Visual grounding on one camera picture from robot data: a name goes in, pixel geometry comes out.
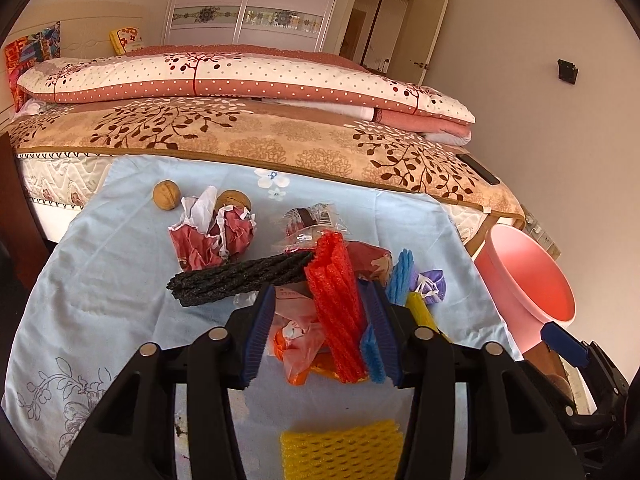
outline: pillow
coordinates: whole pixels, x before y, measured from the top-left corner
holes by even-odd
[[[109,33],[109,38],[111,39],[111,44],[113,45],[116,54],[119,56],[139,48],[144,48],[145,46],[142,41],[142,37],[140,36],[140,32],[136,27],[112,30]]]
[[[14,98],[15,111],[27,101],[25,92],[18,88],[18,78],[37,62],[60,57],[60,22],[37,32],[18,38],[4,48],[9,88]]]
[[[20,76],[30,95],[55,103],[139,97],[232,96],[332,102],[475,121],[433,88],[318,62],[265,54],[174,52],[94,60],[51,59]]]

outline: yellow foam net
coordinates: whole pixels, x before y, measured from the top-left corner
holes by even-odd
[[[327,433],[280,436],[285,480],[393,480],[402,433],[392,420]]]

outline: colorful patterned pillow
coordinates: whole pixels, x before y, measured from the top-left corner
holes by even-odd
[[[28,99],[18,88],[18,78],[37,62],[60,57],[60,22],[9,43],[4,48],[4,57],[15,111],[18,112]]]

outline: crumpled red paper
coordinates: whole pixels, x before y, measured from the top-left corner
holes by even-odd
[[[216,223],[209,231],[211,235],[222,234],[223,256],[234,256],[244,253],[251,240],[254,239],[255,221],[246,208],[227,205],[221,207],[216,216]]]
[[[199,270],[225,263],[246,251],[254,237],[255,215],[232,205],[215,211],[218,190],[207,187],[199,196],[183,197],[180,222],[169,227],[182,270]]]

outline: blue gripper pad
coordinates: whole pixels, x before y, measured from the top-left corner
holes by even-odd
[[[571,366],[585,368],[589,364],[587,348],[557,323],[546,323],[540,330],[540,337]]]

